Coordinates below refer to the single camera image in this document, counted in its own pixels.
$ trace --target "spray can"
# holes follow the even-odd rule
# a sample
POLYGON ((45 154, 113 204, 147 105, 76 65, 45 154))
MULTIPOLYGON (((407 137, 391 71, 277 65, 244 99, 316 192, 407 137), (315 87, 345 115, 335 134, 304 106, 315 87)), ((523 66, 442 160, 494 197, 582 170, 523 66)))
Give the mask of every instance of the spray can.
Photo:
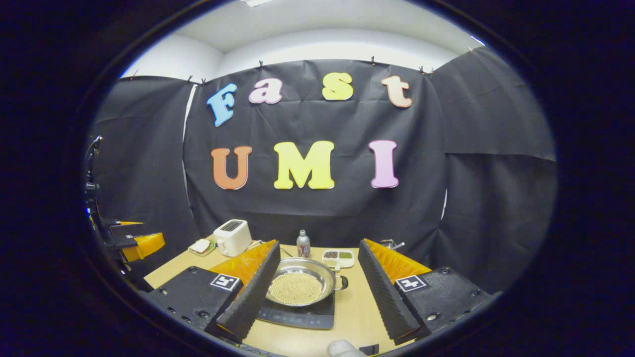
POLYGON ((309 241, 309 237, 304 229, 300 231, 300 235, 295 241, 295 244, 298 247, 298 257, 308 258, 311 255, 311 241, 309 241))

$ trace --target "white wall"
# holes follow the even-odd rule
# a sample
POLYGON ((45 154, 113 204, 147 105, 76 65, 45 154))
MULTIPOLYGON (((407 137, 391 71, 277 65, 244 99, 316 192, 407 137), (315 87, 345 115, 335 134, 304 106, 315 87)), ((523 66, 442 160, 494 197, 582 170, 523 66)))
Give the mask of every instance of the white wall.
POLYGON ((223 56, 221 51, 196 39, 170 35, 147 50, 121 77, 162 76, 188 79, 193 82, 214 78, 223 56))
POLYGON ((295 60, 347 59, 400 65, 424 71, 439 68, 459 53, 412 37, 355 29, 312 30, 264 39, 226 53, 215 77, 264 65, 295 60))
POLYGON ((460 55, 431 43, 387 32, 355 29, 293 32, 257 41, 223 54, 182 35, 170 35, 146 51, 122 77, 164 76, 200 83, 233 72, 295 60, 347 59, 400 65, 424 71, 439 68, 460 55))

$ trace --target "grains in pan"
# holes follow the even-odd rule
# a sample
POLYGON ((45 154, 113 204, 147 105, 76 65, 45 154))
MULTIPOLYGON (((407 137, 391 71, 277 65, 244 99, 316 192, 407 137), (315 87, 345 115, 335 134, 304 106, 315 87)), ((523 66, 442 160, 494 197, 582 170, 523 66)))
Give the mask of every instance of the grains in pan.
POLYGON ((287 273, 271 282, 269 293, 283 304, 305 305, 319 298, 322 284, 309 274, 287 273))

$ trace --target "pan handle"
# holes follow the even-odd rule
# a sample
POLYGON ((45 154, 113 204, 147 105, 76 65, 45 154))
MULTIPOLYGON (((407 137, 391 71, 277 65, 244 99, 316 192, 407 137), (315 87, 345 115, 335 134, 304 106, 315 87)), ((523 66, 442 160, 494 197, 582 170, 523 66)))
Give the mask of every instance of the pan handle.
POLYGON ((336 277, 336 278, 341 278, 341 279, 342 279, 342 287, 341 287, 341 288, 335 288, 334 290, 344 290, 344 289, 346 289, 347 287, 349 287, 349 280, 348 280, 345 276, 342 276, 342 275, 336 275, 335 277, 336 277))

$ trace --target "white ceiling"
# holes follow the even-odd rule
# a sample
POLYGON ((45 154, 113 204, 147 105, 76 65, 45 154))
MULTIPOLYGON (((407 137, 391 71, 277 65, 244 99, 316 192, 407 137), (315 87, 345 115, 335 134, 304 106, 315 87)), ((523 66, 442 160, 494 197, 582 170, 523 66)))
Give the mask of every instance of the white ceiling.
POLYGON ((273 0, 223 5, 177 30, 227 53, 290 32, 363 29, 409 36, 461 54, 480 46, 457 26, 404 0, 273 0))

